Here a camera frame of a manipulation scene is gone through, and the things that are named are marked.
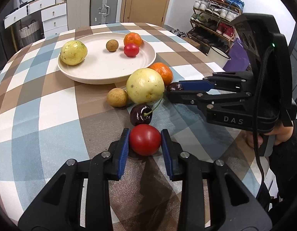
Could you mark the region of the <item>right hand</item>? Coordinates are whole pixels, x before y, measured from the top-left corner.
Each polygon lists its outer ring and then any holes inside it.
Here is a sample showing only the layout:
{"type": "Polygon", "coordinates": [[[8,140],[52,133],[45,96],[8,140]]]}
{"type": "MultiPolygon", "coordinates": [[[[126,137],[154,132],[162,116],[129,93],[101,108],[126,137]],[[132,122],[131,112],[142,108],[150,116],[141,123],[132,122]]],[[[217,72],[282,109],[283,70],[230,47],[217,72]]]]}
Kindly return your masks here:
{"type": "MultiPolygon", "coordinates": [[[[290,127],[285,127],[283,126],[282,122],[278,123],[275,128],[269,132],[264,134],[265,136],[275,136],[275,142],[274,145],[277,146],[283,142],[286,142],[287,140],[290,139],[290,137],[293,134],[293,129],[294,129],[294,123],[292,123],[292,126],[290,127]]],[[[253,133],[247,131],[246,132],[246,137],[245,137],[246,143],[250,147],[254,147],[254,140],[253,140],[253,133]]]]}

